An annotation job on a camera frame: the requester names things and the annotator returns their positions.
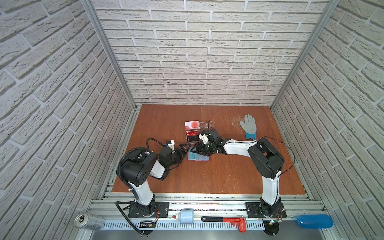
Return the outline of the clear acrylic card display stand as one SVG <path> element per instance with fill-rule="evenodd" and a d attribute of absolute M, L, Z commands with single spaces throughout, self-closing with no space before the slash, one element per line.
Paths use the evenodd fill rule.
<path fill-rule="evenodd" d="M 188 144 L 193 144 L 200 141 L 199 135 L 207 131 L 208 129 L 213 129 L 215 127 L 214 121 L 208 122 L 199 122 L 199 121 L 189 121 L 185 122 L 185 132 L 186 140 Z"/>

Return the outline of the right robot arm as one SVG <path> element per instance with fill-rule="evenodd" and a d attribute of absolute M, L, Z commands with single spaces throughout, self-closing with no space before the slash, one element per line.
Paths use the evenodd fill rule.
<path fill-rule="evenodd" d="M 223 154 L 251 158 L 263 180 L 262 203 L 270 207 L 277 204 L 285 159 L 267 138 L 254 141 L 224 140 L 215 129 L 211 129 L 199 134 L 199 139 L 192 147 L 192 153 L 206 157 Z"/>

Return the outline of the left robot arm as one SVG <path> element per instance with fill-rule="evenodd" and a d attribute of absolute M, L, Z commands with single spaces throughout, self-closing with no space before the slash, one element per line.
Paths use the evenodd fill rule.
<path fill-rule="evenodd" d="M 165 180 L 169 172 L 183 162 L 190 147 L 191 144 L 174 147 L 168 143 L 159 154 L 143 147 L 131 149 L 123 155 L 116 174 L 134 193 L 135 202 L 152 211 L 155 195 L 149 187 L 148 177 Z"/>

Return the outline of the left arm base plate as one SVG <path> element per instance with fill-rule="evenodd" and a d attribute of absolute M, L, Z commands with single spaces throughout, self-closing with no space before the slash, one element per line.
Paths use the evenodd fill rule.
<path fill-rule="evenodd" d="M 151 202 L 148 206 L 133 203 L 130 206 L 129 218 L 167 218 L 169 214 L 169 202 Z"/>

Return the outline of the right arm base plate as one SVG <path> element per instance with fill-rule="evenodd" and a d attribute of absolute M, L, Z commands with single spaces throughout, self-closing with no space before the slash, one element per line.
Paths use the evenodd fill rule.
<path fill-rule="evenodd" d="M 287 217 L 285 207 L 281 202 L 277 202 L 272 206 L 260 202 L 247 202 L 245 205 L 248 218 L 284 219 Z"/>

